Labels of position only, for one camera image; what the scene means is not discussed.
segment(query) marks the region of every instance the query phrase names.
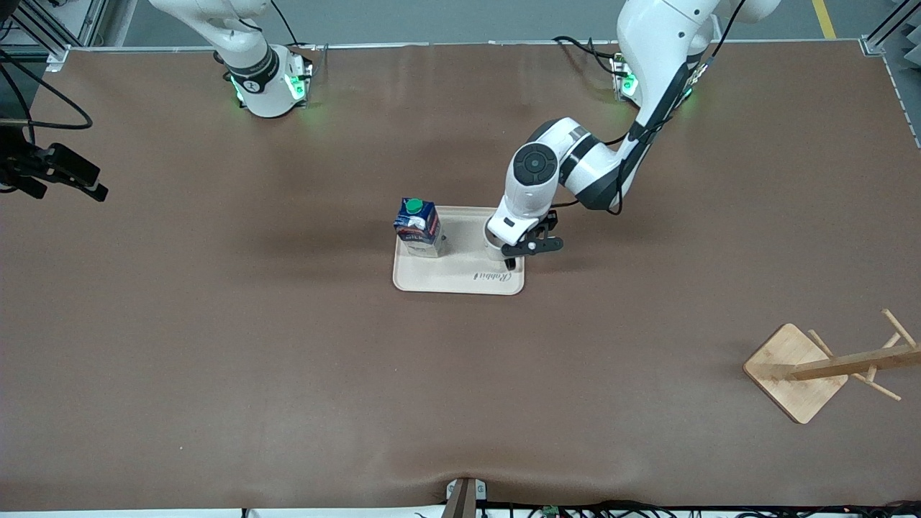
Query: white robotic arm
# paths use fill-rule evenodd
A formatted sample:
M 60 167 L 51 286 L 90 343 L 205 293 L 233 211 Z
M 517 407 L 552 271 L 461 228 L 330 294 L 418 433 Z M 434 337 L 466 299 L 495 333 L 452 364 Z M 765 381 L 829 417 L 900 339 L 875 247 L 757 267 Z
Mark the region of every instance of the white robotic arm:
M 240 101 L 255 115 L 277 117 L 306 100 L 312 65 L 269 45 L 252 20 L 268 0 L 150 0 L 214 45 Z
M 732 7 L 744 2 L 742 8 L 753 21 L 779 3 L 723 1 Z M 535 242 L 534 229 L 547 217 L 558 183 L 585 208 L 611 211 L 620 205 L 659 129 L 684 97 L 710 43 L 710 15 L 719 4 L 720 0 L 627 0 L 617 20 L 617 37 L 636 77 L 639 113 L 617 150 L 570 118 L 549 121 L 531 135 L 509 164 L 505 195 L 486 225 L 507 245 L 507 256 L 546 250 Z M 553 155 L 556 171 L 531 173 L 528 166 L 539 165 L 528 159 L 533 149 Z

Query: green bottle cap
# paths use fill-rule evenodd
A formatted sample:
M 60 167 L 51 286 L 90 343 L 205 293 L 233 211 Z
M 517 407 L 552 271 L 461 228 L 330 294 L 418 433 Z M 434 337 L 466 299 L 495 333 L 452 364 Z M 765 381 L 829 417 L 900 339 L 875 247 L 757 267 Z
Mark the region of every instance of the green bottle cap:
M 406 200 L 406 212 L 410 214 L 417 214 L 422 210 L 423 201 L 419 198 L 410 198 Z

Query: white tray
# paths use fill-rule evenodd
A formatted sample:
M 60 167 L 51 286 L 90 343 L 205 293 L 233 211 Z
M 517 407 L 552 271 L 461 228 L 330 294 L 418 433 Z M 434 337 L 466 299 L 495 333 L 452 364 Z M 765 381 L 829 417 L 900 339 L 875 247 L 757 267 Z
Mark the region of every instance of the white tray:
M 483 226 L 494 208 L 439 206 L 441 231 L 447 236 L 441 257 L 410 255 L 397 238 L 393 284 L 403 291 L 515 295 L 524 288 L 524 257 L 515 269 L 486 257 Z

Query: brown table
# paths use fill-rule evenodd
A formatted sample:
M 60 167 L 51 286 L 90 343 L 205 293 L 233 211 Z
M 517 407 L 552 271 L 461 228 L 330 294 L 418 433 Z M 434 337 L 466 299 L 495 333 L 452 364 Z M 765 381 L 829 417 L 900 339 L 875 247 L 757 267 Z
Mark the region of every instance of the brown table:
M 561 211 L 512 298 L 391 284 L 399 198 L 490 206 L 540 123 L 633 109 L 540 45 L 329 52 L 313 104 L 235 107 L 208 53 L 71 53 L 97 204 L 3 198 L 0 508 L 918 498 L 919 372 L 793 424 L 741 364 L 921 333 L 921 155 L 857 43 L 728 45 L 619 218 Z M 71 117 L 47 92 L 35 114 Z

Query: yellow line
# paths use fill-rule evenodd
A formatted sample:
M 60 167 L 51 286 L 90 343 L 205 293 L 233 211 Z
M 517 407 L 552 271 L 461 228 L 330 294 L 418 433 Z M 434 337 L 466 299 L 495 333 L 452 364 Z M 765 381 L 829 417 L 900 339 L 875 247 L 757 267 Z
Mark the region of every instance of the yellow line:
M 828 7 L 825 6 L 825 0 L 812 0 L 812 7 L 815 8 L 815 16 L 819 19 L 819 25 L 822 26 L 822 36 L 826 40 L 837 40 L 832 26 L 832 19 L 828 16 Z

